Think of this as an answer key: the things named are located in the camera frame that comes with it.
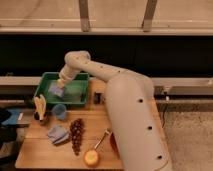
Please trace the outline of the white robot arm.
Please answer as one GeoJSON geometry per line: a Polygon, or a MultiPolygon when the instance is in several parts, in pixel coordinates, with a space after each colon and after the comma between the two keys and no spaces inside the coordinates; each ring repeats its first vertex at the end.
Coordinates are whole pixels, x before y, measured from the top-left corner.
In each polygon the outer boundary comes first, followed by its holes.
{"type": "Polygon", "coordinates": [[[150,106],[154,99],[152,80],[125,68],[95,62],[87,51],[71,51],[64,61],[59,87],[81,71],[106,83],[105,104],[124,171],[173,171],[150,106]]]}

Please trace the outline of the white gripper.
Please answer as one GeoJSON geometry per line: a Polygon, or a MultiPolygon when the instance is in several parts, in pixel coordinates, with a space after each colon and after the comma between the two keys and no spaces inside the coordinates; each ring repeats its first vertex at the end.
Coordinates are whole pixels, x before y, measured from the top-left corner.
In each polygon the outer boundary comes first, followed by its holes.
{"type": "Polygon", "coordinates": [[[73,69],[69,67],[68,65],[65,65],[59,73],[60,79],[56,81],[57,86],[59,88],[64,88],[66,85],[66,82],[73,80],[78,73],[79,71],[77,69],[73,69]]]}

